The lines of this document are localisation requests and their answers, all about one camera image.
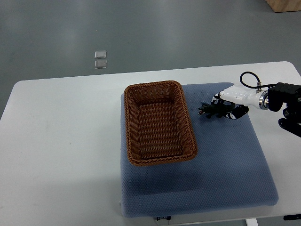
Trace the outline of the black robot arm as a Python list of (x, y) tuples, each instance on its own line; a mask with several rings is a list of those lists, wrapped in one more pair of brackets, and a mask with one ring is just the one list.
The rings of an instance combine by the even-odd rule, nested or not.
[[(243, 82), (243, 76), (253, 75), (257, 80), (256, 86), (250, 86)], [(262, 85), (259, 77), (253, 72), (244, 72), (239, 77), (240, 83), (250, 89), (255, 89), (257, 93), (262, 93), (255, 98), (255, 105), (262, 110), (278, 112), (283, 104), (283, 118), (278, 120), (279, 126), (300, 137), (301, 136), (301, 86), (278, 82), (276, 84)]]

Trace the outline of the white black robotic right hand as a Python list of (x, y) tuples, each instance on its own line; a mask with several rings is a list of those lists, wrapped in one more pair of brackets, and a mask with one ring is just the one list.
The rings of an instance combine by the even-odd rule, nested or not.
[(232, 85), (220, 91), (212, 98), (212, 105), (221, 105), (226, 102), (234, 105), (234, 109), (222, 113), (228, 119), (236, 120), (244, 116), (249, 111), (249, 106), (254, 106), (261, 110), (269, 109), (268, 91), (261, 88), (248, 88), (243, 85)]

